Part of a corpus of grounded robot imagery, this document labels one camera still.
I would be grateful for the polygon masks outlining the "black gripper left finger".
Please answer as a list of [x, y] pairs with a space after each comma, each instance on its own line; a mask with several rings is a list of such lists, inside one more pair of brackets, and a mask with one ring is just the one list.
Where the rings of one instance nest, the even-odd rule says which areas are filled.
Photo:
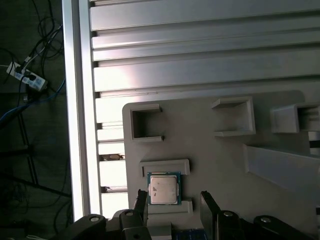
[[56, 234], [55, 240], [150, 240], [147, 228], [148, 193], [138, 190], [132, 209], [119, 211], [111, 220], [86, 215]]

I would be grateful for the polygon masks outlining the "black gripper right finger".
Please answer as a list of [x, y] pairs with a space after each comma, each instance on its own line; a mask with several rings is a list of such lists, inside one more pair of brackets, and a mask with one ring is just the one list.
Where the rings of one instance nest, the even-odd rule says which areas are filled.
[[209, 240], [312, 240], [313, 237], [270, 215], [252, 223], [235, 212], [221, 210], [212, 195], [200, 193], [200, 220]]

